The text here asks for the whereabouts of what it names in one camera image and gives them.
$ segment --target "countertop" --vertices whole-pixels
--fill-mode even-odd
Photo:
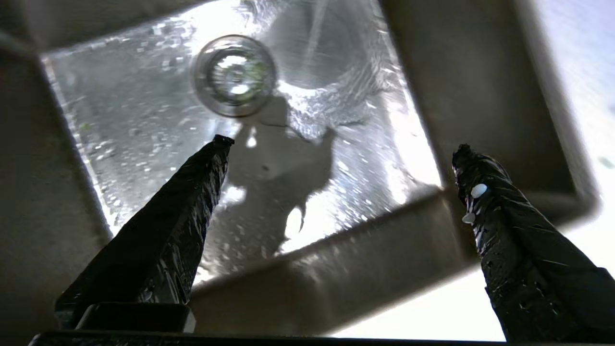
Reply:
[[[615,1],[519,1],[535,16],[530,45],[552,63],[598,187],[600,206],[560,227],[599,267],[615,273]],[[478,267],[346,326],[336,337],[505,341]]]

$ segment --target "stainless steel sink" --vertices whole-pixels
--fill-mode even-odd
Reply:
[[[16,277],[3,295],[22,311],[16,337],[53,327],[53,298],[214,134],[237,144],[192,295],[200,333],[323,334],[473,265],[449,168],[460,143],[498,159],[556,224],[595,203],[516,2],[11,8],[21,26],[4,30],[39,52],[0,56],[13,86],[0,87],[2,147],[24,162],[0,169],[0,187],[24,196],[0,199],[3,246],[23,254],[2,258],[15,263],[2,272]],[[271,99],[241,118],[205,106],[195,83],[203,48],[226,35],[275,64]],[[24,286],[39,297],[26,309]]]

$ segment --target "black object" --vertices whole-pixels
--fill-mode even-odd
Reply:
[[[216,135],[94,257],[57,300],[62,328],[103,302],[188,303],[233,143]]]
[[[31,346],[501,344],[178,334],[194,326],[185,304],[232,143],[217,135],[190,157],[64,292],[56,314],[65,329],[79,330],[44,333]],[[611,275],[559,234],[495,160],[461,145],[453,167],[507,340],[615,342]],[[473,196],[478,184],[487,189]]]
[[[189,307],[158,303],[91,305],[76,329],[86,331],[193,332],[196,321]]]
[[[506,339],[615,342],[615,281],[606,269],[560,234],[494,159],[461,145],[453,168]],[[486,192],[473,198],[481,183]]]

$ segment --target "drain strainer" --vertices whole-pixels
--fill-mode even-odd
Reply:
[[[259,110],[276,84],[267,50],[245,36],[224,36],[208,43],[196,60],[195,88],[201,101],[225,116]]]

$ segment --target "wet surface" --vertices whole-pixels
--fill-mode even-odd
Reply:
[[[371,1],[213,1],[44,62],[112,231],[214,134],[236,139],[200,282],[440,189],[386,28]],[[215,114],[191,82],[201,49],[228,34],[276,64],[274,98],[246,118]]]

